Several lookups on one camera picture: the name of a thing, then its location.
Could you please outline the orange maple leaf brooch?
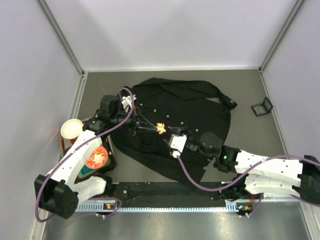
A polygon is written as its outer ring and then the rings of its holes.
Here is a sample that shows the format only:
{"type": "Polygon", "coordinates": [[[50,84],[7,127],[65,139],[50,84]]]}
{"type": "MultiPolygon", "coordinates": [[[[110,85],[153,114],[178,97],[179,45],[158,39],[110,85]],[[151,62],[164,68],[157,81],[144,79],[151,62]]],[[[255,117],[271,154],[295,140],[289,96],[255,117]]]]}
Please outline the orange maple leaf brooch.
{"type": "Polygon", "coordinates": [[[162,135],[166,132],[166,127],[164,123],[158,122],[156,124],[156,131],[158,132],[159,135],[162,135]]]}

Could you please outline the black button shirt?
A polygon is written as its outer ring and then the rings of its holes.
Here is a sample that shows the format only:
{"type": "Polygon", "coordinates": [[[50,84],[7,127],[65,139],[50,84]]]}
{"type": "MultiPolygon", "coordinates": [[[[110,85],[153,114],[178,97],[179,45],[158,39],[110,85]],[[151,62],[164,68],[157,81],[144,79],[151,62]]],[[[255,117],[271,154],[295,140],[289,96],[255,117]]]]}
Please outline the black button shirt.
{"type": "Polygon", "coordinates": [[[192,187],[205,174],[210,159],[219,156],[237,103],[210,82],[149,78],[132,88],[135,105],[150,123],[166,131],[133,134],[124,125],[111,133],[114,146],[158,174],[192,187]],[[169,140],[179,128],[188,130],[179,158],[171,155],[169,140]]]}

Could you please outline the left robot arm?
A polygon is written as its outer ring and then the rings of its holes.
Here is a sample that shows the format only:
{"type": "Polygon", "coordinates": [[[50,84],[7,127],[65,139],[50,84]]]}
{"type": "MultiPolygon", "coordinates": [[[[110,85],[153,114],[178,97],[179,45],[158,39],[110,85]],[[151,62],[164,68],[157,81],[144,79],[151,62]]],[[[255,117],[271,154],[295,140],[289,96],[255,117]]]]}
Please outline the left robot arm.
{"type": "Polygon", "coordinates": [[[70,119],[62,125],[62,137],[75,142],[52,170],[34,181],[38,222],[44,222],[39,210],[68,219],[82,203],[112,193],[112,179],[105,175],[114,167],[108,164],[108,137],[126,126],[134,132],[141,130],[136,101],[132,92],[121,97],[105,95],[91,118],[84,122],[70,119]]]}

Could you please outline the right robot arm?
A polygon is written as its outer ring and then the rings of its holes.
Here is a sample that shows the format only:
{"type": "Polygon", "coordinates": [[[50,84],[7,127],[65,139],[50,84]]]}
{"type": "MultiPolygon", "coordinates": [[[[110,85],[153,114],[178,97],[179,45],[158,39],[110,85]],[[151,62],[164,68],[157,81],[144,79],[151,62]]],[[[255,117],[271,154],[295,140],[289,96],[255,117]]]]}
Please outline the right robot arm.
{"type": "Polygon", "coordinates": [[[233,194],[280,194],[299,198],[309,204],[320,203],[320,162],[312,155],[263,156],[224,145],[215,133],[208,131],[200,139],[191,136],[186,127],[170,127],[166,142],[170,155],[182,163],[187,150],[214,161],[213,166],[224,173],[235,173],[231,182],[218,188],[233,194]]]}

